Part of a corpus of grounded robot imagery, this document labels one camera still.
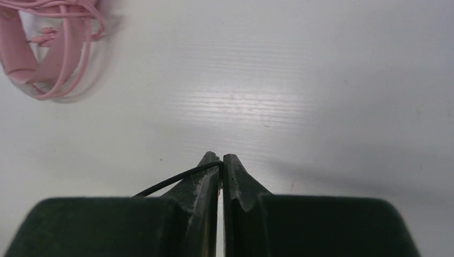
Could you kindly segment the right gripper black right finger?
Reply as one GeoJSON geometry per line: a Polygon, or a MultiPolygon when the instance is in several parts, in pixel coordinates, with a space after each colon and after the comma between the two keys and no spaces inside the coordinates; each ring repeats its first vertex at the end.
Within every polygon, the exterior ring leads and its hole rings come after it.
{"type": "Polygon", "coordinates": [[[225,256],[419,256],[397,209],[374,198],[278,195],[223,157],[225,256]]]}

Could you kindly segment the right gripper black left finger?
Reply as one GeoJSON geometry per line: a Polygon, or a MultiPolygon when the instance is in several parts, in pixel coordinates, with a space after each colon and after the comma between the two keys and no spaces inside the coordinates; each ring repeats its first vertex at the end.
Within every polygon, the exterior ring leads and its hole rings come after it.
{"type": "MultiPolygon", "coordinates": [[[[220,158],[207,152],[197,166],[220,158]]],[[[19,227],[6,256],[215,256],[219,168],[146,197],[49,198],[19,227]]]]}

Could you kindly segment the black on-ear headphones with cable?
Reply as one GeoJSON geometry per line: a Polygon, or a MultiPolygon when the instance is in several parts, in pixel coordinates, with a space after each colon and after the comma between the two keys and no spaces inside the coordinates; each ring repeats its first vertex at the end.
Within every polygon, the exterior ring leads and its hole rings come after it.
{"type": "Polygon", "coordinates": [[[167,186],[170,186],[176,182],[179,182],[185,178],[188,178],[192,175],[195,175],[197,173],[201,173],[203,171],[206,171],[206,170],[209,170],[211,168],[214,168],[214,167],[218,167],[219,169],[221,169],[223,167],[223,162],[222,161],[213,161],[213,162],[209,162],[209,163],[206,163],[204,165],[201,165],[201,166],[197,166],[195,168],[192,168],[192,169],[189,169],[187,171],[184,171],[182,173],[179,173],[173,177],[170,177],[162,182],[159,182],[157,183],[156,185],[153,185],[139,193],[137,193],[136,195],[134,195],[134,197],[146,197],[146,196],[149,196],[167,186]]]}

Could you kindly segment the pink over-ear headphones with cable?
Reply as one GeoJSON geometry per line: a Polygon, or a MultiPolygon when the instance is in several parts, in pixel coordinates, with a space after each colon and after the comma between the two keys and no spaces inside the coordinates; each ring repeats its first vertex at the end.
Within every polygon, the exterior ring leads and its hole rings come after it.
{"type": "Polygon", "coordinates": [[[105,29],[97,1],[1,1],[1,65],[10,81],[43,101],[69,94],[81,80],[91,43],[105,29]],[[28,38],[20,13],[61,20],[28,38]]]}

